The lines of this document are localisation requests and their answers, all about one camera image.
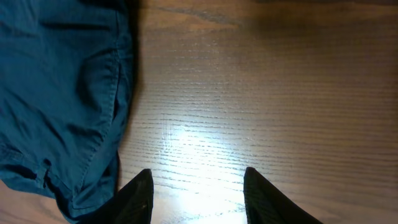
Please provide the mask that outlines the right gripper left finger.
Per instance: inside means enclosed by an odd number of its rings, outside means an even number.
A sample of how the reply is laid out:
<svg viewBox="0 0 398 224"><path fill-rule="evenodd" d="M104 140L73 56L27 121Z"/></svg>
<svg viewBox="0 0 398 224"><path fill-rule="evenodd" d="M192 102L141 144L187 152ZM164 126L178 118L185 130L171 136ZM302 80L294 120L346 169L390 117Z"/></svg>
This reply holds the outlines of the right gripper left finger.
<svg viewBox="0 0 398 224"><path fill-rule="evenodd" d="M150 224L154 202L154 182L144 169L112 199L79 224Z"/></svg>

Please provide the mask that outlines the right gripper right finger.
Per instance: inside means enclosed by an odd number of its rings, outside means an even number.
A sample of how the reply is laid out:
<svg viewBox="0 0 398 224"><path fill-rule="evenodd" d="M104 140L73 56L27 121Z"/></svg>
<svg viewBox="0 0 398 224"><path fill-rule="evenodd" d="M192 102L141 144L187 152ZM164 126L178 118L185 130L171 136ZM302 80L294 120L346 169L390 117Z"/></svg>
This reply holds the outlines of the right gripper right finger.
<svg viewBox="0 0 398 224"><path fill-rule="evenodd" d="M243 193L248 224L322 224L253 167L246 168Z"/></svg>

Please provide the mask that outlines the navy blue shorts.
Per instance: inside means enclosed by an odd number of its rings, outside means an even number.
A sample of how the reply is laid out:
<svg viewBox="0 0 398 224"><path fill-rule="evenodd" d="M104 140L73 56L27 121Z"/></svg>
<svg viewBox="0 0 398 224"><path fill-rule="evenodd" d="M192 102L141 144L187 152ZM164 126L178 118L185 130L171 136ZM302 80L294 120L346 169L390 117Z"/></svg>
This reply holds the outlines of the navy blue shorts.
<svg viewBox="0 0 398 224"><path fill-rule="evenodd" d="M1 180L77 223L114 196L133 89L118 0L1 1Z"/></svg>

